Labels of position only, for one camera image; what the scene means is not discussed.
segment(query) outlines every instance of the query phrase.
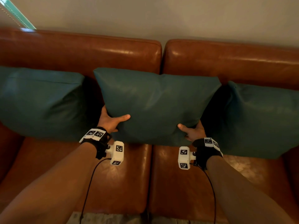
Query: brown leather sofa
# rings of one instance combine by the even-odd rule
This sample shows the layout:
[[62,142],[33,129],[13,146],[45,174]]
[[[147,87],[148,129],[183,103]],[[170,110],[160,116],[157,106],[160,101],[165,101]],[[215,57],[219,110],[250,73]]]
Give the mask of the brown leather sofa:
[[[87,77],[87,87],[98,94],[101,105],[93,69],[114,67],[159,73],[160,64],[161,44],[157,41],[0,29],[0,65],[79,72]],[[295,90],[299,89],[298,72],[297,49],[194,40],[169,41],[162,63],[162,73],[218,76],[224,84],[233,80]],[[77,146],[24,138],[0,125],[0,211]],[[148,205],[154,215],[213,221],[211,186],[199,169],[178,168],[177,147],[126,146],[120,167],[103,163],[97,168],[86,212],[139,214]],[[225,159],[299,223],[299,148],[277,160],[237,156]],[[83,198],[76,211],[81,211]],[[219,204],[217,222],[227,222]]]
[[[218,76],[261,86],[299,90],[299,50],[197,40],[170,40],[163,74]],[[153,146],[149,211],[179,219],[214,220],[214,198],[204,173],[177,166],[178,147]],[[277,160],[225,155],[226,161],[299,223],[299,147]],[[217,204],[218,223],[227,219]]]
[[[87,87],[99,94],[100,104],[93,69],[114,67],[159,74],[161,53],[161,44],[153,40],[0,29],[0,65],[79,72],[87,77]],[[0,211],[78,145],[23,138],[0,125]],[[120,167],[104,162],[97,168],[86,212],[140,214],[145,210],[152,146],[125,146],[126,158]],[[84,196],[76,211],[82,210],[83,202]]]

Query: black and white square marker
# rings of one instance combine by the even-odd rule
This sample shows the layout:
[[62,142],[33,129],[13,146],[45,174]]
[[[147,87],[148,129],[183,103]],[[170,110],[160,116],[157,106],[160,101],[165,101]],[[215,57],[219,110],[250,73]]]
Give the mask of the black and white square marker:
[[186,163],[180,163],[181,168],[188,169],[188,165]]
[[122,152],[123,151],[123,147],[121,145],[117,145],[116,146],[116,151],[117,152]]
[[206,144],[213,144],[211,139],[205,139],[204,142],[205,142]]
[[97,131],[97,132],[95,133],[95,136],[102,137],[103,134],[104,134],[103,132],[99,132],[99,131]]
[[95,131],[88,131],[88,133],[86,135],[93,135],[95,133]]
[[214,144],[217,148],[219,148],[219,145],[218,145],[217,142],[213,141],[213,144]]
[[113,163],[112,163],[113,165],[120,165],[121,164],[121,162],[120,161],[113,161]]
[[187,155],[188,150],[182,149],[181,150],[181,155]]

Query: forearm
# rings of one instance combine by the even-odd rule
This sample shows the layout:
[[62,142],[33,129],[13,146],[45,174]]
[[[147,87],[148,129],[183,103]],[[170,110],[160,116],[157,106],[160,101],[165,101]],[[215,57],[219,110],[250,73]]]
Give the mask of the forearm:
[[0,223],[66,223],[98,161],[95,156],[93,145],[80,145],[28,185],[2,212]]
[[208,159],[207,170],[230,224],[294,223],[274,200],[256,189],[220,156]]

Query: teal pillow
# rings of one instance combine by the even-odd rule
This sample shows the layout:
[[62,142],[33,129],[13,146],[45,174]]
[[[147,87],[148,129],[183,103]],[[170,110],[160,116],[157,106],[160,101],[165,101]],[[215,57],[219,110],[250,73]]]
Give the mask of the teal pillow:
[[91,128],[82,82],[73,72],[0,67],[0,121],[24,136],[79,141]]
[[97,68],[95,77],[112,117],[130,114],[113,133],[116,140],[152,145],[184,146],[191,142],[177,128],[195,126],[215,91],[217,77],[157,75]]
[[207,136],[224,154],[276,159],[299,145],[299,91],[229,82],[213,97],[206,110],[210,115],[211,104],[220,110],[226,93],[219,121],[203,120]]

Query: black cable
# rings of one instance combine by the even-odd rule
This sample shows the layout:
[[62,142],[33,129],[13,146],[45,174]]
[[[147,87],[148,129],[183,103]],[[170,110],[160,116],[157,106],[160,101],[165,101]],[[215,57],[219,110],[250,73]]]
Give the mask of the black cable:
[[[98,166],[101,162],[103,162],[104,160],[108,160],[108,159],[111,159],[111,158],[103,159],[103,160],[101,160],[101,161],[95,166],[94,171],[92,172],[92,177],[93,177],[93,174],[95,173],[95,169],[97,168],[97,166]],[[84,207],[85,207],[86,200],[87,200],[87,197],[88,197],[89,188],[90,188],[90,185],[91,185],[91,183],[92,183],[92,177],[90,178],[90,182],[89,182],[88,190],[87,190],[86,197],[85,197],[85,201],[84,201],[84,205],[83,205],[83,208],[82,208],[82,212],[81,212],[81,216],[80,216],[80,224],[81,224],[81,221],[82,221],[82,219],[83,219]]]
[[214,210],[214,224],[216,224],[216,196],[215,196],[215,191],[214,191],[212,182],[211,182],[209,176],[207,175],[207,173],[200,166],[195,165],[193,163],[190,163],[190,164],[193,165],[193,166],[199,167],[204,172],[204,174],[207,176],[207,179],[209,180],[209,182],[211,184],[211,187],[212,187],[212,190],[213,190],[213,195],[214,195],[214,208],[215,208],[215,210]]

